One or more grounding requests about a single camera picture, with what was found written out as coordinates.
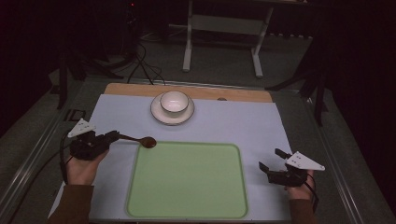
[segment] white table surface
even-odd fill
[[[136,138],[152,136],[158,141],[236,144],[241,151],[248,202],[247,215],[236,221],[290,220],[286,191],[268,183],[266,174],[259,169],[259,161],[271,170],[285,169],[285,161],[275,154],[275,148],[291,153],[276,104],[194,99],[195,112],[189,120],[166,126],[152,117],[152,100],[153,97],[103,94],[90,123],[96,126],[96,134],[117,130]],[[91,220],[142,220],[130,217],[125,209],[137,146],[124,140],[110,146],[93,183]],[[62,192],[63,186],[50,213]]]

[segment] brown sleeve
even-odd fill
[[[89,223],[92,194],[93,186],[65,185],[61,201],[47,223]]]
[[[312,203],[308,200],[290,200],[290,216],[292,224],[317,224],[312,209]]]

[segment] hand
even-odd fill
[[[309,175],[314,176],[313,170],[308,170],[307,172]],[[306,179],[306,183],[313,189],[315,187],[314,179],[311,176],[308,176],[308,178]],[[312,198],[312,192],[305,184],[302,184],[300,187],[285,187],[285,190],[288,191],[290,200],[293,199],[311,200]]]
[[[72,158],[66,165],[69,185],[92,185],[96,171],[101,160],[107,155],[108,150],[100,154],[93,161],[82,161]]]

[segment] green mat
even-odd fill
[[[138,149],[127,203],[130,216],[236,218],[247,211],[236,145],[159,142]]]

